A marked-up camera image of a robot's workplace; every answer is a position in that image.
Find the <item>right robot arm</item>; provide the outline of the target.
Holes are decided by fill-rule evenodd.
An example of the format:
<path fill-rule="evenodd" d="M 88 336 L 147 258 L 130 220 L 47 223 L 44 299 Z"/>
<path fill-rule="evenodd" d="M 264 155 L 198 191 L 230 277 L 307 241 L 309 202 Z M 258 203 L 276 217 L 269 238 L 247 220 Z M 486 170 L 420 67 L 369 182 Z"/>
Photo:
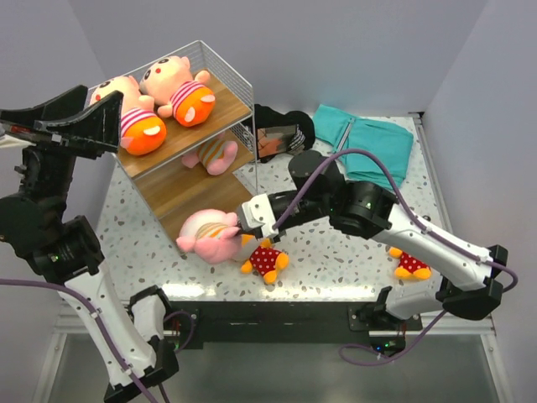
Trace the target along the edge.
<path fill-rule="evenodd" d="M 498 280 L 505 268 L 505 249 L 459 239 L 416 215 L 398 190 L 350 181 L 334 158 L 317 151 L 296 155 L 288 171 L 295 189 L 263 197 L 263 235 L 278 237 L 288 228 L 325 217 L 335 230 L 351 238 L 400 249 L 412 264 L 424 263 L 438 273 L 436 280 L 384 287 L 367 309 L 382 329 L 394 329 L 403 320 L 429 311 L 478 321 L 500 306 L 507 290 Z"/>

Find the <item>pink frog plush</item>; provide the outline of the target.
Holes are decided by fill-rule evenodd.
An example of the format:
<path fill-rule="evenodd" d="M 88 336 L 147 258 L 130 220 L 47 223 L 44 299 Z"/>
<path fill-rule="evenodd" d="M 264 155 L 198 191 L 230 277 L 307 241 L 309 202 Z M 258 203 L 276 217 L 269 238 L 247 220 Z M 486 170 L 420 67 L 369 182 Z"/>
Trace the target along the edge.
<path fill-rule="evenodd" d="M 194 253 L 208 264 L 220 264 L 240 250 L 239 230 L 235 212 L 204 209 L 186 219 L 176 244 L 182 252 Z"/>
<path fill-rule="evenodd" d="M 221 175 L 232 165 L 237 152 L 237 142 L 225 139 L 224 133 L 219 133 L 184 154 L 181 163 L 189 169 L 201 164 L 209 175 Z"/>

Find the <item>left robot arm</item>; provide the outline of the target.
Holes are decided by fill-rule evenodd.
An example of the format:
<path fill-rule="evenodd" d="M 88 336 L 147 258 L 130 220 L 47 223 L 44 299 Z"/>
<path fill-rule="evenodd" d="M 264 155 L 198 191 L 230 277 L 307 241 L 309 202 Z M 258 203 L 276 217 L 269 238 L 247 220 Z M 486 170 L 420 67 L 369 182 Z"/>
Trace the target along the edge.
<path fill-rule="evenodd" d="M 2 110 L 4 132 L 27 145 L 18 191 L 1 200 L 1 240 L 29 264 L 35 285 L 56 290 L 85 325 L 107 368 L 105 401 L 128 402 L 178 372 L 164 337 L 174 309 L 156 285 L 122 304 L 91 224 L 63 218 L 76 160 L 119 145 L 122 93 L 92 105 L 87 93 L 75 86 L 35 107 Z"/>

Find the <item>large black-haired boy plush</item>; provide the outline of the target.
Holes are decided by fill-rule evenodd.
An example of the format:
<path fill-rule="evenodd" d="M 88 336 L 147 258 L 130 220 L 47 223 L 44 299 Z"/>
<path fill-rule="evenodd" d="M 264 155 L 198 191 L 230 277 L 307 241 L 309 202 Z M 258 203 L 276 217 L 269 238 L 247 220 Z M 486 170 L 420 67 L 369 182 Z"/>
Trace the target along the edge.
<path fill-rule="evenodd" d="M 207 86 L 211 74 L 190 71 L 188 57 L 172 55 L 153 63 L 139 82 L 140 91 L 154 99 L 161 118 L 174 118 L 181 126 L 193 127 L 210 116 L 216 96 Z"/>

